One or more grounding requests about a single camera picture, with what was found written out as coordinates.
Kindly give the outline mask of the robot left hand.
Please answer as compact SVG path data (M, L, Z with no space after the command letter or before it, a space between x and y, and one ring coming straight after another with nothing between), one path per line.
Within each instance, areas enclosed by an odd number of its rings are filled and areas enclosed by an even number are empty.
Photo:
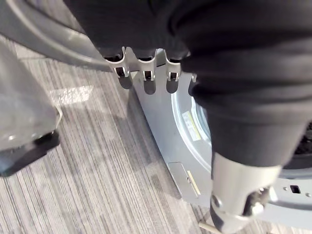
M206 110L212 138L215 227L232 234L268 193L312 120L309 0L67 0L108 61L130 47L147 59L164 49Z

